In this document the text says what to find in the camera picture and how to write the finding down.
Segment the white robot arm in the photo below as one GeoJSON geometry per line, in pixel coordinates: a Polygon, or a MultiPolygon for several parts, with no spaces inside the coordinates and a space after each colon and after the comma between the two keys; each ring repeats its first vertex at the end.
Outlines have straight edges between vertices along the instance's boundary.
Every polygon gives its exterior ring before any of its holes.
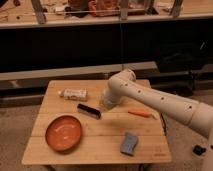
{"type": "Polygon", "coordinates": [[[139,85],[135,73],[130,69],[109,78],[101,103],[110,110],[123,96],[166,114],[207,138],[208,146],[201,171],[213,171],[213,106],[139,85]]]}

